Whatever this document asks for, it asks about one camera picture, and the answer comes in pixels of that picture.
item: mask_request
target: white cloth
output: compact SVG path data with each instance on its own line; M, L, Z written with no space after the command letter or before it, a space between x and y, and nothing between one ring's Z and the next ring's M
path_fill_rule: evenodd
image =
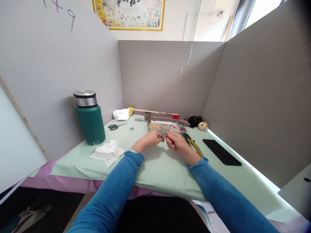
M124 150L118 147L117 141L111 140L109 144L104 143L102 146L96 147L90 158L105 161L108 169L123 153Z
M130 118L130 109L125 108L121 110L114 110L112 115L116 120L128 120Z

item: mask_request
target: wrist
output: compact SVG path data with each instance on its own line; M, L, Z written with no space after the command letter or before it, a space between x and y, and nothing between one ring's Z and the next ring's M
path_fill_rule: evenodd
M202 157L193 149L191 149L191 151L189 151L185 157L189 167L192 167L193 165L196 165L201 159Z
M143 150L147 147L146 143L139 139L135 144L132 146L132 149L137 151L137 153L142 153Z

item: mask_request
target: water bottle lid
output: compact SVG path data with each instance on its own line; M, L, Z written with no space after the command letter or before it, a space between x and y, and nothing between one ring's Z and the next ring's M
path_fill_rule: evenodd
M76 91L74 96L78 107L90 108L97 106L96 93L94 91Z
M74 92L74 97L76 98L92 98L95 96L96 96L96 93L94 91L89 91L89 90L81 90L81 91Z

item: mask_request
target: smartphone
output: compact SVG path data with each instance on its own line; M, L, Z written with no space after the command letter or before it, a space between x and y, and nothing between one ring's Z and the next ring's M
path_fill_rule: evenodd
M215 140L203 139L203 142L208 148L220 159L225 165L231 166L242 166L241 162L233 157L228 151L226 151L221 145Z

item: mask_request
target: hand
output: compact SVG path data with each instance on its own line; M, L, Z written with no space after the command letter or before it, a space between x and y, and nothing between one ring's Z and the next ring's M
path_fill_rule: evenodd
M182 156L190 167L201 160L201 156L188 145L180 134L168 132L164 137L166 138L168 147Z
M134 146L132 146L132 149L137 151L138 153L142 153L143 150L147 146L156 146L160 142L164 142L164 138L158 138L161 135L160 132L156 130L150 130L148 133L145 134L141 139L139 139Z

